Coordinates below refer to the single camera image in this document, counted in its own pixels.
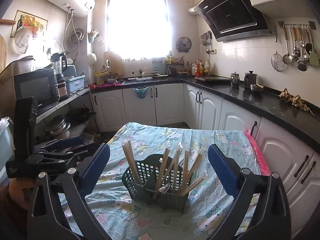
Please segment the operator hand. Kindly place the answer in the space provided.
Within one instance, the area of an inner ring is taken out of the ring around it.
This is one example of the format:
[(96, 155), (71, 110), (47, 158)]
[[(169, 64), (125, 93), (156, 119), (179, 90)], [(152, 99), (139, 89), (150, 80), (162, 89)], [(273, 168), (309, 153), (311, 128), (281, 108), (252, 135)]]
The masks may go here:
[(11, 199), (25, 210), (30, 206), (30, 191), (35, 186), (35, 180), (30, 178), (13, 178), (9, 183)]

